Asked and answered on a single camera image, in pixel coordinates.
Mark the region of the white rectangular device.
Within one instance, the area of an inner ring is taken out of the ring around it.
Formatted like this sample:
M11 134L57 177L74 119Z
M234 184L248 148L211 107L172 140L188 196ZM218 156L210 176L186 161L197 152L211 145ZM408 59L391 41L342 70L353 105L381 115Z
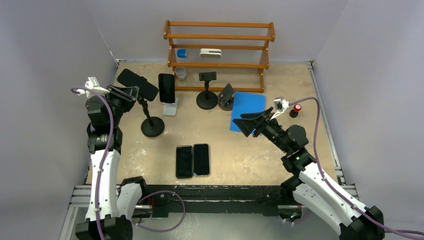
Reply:
M201 48L199 56L201 58L220 59L222 57L222 50L218 48Z

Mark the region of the orange wooden shelf rack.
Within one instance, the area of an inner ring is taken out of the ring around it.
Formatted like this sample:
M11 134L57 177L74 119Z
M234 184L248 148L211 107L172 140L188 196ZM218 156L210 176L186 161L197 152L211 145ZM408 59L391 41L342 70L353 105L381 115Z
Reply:
M234 90L264 92L264 71L270 67L269 45L276 39L273 22L166 20L163 38L168 41L166 63L173 74L179 68L252 69L258 85Z

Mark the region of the blue rectangular mat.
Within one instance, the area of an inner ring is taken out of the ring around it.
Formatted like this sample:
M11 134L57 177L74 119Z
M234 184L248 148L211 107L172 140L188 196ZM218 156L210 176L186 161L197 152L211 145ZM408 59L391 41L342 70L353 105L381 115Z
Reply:
M234 94L229 130L240 133L241 130L233 122L233 119L240 118L241 114L263 112L265 107L265 95L236 91Z

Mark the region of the black phone on white stand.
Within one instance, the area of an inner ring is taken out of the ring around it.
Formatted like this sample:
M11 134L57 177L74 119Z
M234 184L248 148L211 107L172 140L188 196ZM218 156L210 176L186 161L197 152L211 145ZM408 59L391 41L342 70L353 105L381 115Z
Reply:
M175 76L173 74L160 73L158 89L161 103L173 104L175 102Z

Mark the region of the black round-base phone stand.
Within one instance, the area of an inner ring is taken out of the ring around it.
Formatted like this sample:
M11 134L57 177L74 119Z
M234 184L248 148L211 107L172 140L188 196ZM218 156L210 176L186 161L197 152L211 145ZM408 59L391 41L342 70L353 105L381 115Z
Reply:
M217 79L217 73L212 72L200 72L198 74L199 80L204 82L204 91L200 92L196 97L196 104L203 110L211 110L218 104L217 95L209 90L209 83Z

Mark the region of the blue small box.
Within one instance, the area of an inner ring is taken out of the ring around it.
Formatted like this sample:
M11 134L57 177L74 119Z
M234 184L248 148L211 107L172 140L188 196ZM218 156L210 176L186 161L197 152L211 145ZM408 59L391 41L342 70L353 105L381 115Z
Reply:
M176 52L176 56L181 59L185 59L188 57L188 50L185 48L178 49Z

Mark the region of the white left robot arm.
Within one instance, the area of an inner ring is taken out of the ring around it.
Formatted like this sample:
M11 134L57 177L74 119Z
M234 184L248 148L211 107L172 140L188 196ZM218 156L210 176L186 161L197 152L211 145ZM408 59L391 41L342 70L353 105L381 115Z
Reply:
M74 87L71 92L93 94L85 103L90 119L86 129L92 166L90 200L84 222L75 226L75 235L79 240L131 240L135 205L146 203L149 191L142 186L142 177L137 177L125 180L117 193L123 142L119 123L137 101L139 88L108 85Z

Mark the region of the black phone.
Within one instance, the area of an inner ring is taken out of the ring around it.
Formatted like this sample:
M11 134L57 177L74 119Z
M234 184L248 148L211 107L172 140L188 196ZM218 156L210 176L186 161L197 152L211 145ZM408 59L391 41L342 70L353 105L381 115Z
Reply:
M158 89L161 103L173 104L175 102L175 76L173 74L160 73Z
M117 77L117 81L126 87L138 87L138 96L147 101L154 101L159 89L148 80L129 69L124 69Z
M193 173L196 176L210 174L210 147L207 143L193 146Z

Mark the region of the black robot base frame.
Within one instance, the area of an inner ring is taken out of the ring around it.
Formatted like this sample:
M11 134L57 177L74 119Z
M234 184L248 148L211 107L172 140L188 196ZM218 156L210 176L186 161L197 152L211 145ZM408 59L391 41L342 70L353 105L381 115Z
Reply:
M152 210L154 218L170 213L262 214L296 210L298 203L280 185L160 185L141 188L136 212Z

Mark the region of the red capped black bottle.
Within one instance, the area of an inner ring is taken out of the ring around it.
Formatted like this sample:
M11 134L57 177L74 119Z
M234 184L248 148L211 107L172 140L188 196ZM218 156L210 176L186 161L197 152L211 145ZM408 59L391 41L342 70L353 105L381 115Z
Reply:
M302 110L302 106L300 104L294 104L293 109L290 110L289 116L291 118L296 118L299 115L299 112Z

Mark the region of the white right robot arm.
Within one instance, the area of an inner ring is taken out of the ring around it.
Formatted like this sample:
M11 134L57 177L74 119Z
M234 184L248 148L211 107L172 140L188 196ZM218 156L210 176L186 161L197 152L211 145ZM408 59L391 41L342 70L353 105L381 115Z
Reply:
M305 128L294 124L283 129L272 110L243 113L233 123L246 137L263 135L285 153L282 164L293 176L281 185L282 200L288 204L296 201L314 212L341 240L382 240L381 210L367 207L334 181L306 149Z

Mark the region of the black smartphone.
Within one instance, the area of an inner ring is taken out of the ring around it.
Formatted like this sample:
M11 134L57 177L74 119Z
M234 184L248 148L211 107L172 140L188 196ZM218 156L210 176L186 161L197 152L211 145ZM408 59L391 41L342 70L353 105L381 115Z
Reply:
M193 147L181 145L176 148L175 176L177 179L188 179L193 177Z

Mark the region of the clear plastic cup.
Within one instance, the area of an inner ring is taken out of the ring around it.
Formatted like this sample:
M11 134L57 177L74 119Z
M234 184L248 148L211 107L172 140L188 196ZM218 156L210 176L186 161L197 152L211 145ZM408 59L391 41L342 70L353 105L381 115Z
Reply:
M184 80L187 77L187 69L184 66L175 67L174 73L179 80Z

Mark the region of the white folding phone stand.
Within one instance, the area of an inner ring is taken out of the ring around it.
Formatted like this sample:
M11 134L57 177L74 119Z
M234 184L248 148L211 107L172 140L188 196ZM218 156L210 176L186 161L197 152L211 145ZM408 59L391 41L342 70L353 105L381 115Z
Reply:
M173 103L163 103L163 111L162 114L164 116L175 116L177 113L177 108L178 108L178 98L175 97L174 102Z

